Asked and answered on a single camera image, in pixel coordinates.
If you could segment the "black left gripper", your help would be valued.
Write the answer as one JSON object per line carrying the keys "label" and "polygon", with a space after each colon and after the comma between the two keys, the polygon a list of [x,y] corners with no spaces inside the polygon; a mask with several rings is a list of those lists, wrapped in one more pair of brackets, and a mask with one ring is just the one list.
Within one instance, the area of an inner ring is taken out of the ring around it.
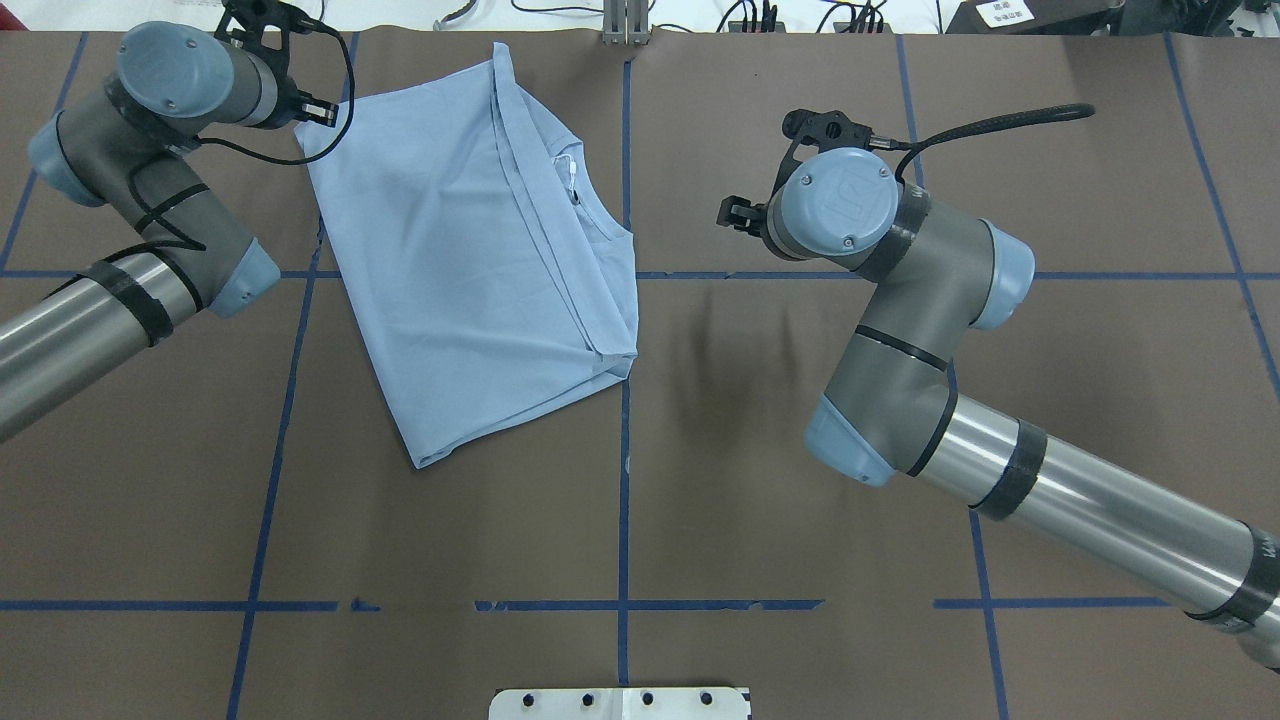
{"label": "black left gripper", "polygon": [[280,129],[291,122],[310,122],[325,127],[335,126],[338,106],[334,102],[305,96],[288,69],[279,63],[268,63],[275,87],[275,100],[265,118],[266,129]]}

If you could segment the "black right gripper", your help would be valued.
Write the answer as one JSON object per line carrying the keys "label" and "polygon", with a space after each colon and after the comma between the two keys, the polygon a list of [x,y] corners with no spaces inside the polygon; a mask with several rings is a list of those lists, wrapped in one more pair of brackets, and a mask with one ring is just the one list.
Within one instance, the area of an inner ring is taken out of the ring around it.
{"label": "black right gripper", "polygon": [[773,242],[768,228],[767,202],[751,202],[740,196],[728,196],[721,201],[718,225],[750,234],[765,245]]}

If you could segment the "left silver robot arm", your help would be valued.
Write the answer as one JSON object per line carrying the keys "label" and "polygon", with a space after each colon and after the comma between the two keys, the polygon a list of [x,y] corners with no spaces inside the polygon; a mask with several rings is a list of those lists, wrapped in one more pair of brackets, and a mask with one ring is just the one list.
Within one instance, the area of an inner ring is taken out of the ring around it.
{"label": "left silver robot arm", "polygon": [[214,32],[168,20],[128,31],[114,72],[29,141],[35,174],[111,208],[137,242],[77,272],[3,324],[1,434],[10,439],[193,315],[234,316],[282,270],[187,158],[232,147],[212,124],[292,122],[343,138],[355,115],[291,77],[291,37],[342,33],[279,1],[228,1]]}

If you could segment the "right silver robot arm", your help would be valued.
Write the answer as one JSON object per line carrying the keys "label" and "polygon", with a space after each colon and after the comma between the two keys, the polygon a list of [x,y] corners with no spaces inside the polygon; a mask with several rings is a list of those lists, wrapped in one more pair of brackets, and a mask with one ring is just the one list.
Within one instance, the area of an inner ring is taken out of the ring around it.
{"label": "right silver robot arm", "polygon": [[726,197],[717,222],[874,286],[806,427],[812,455],[868,486],[919,477],[983,518],[1055,538],[1277,670],[1276,536],[959,391],[957,348],[1027,297],[1030,247],[861,149],[796,164],[765,202]]}

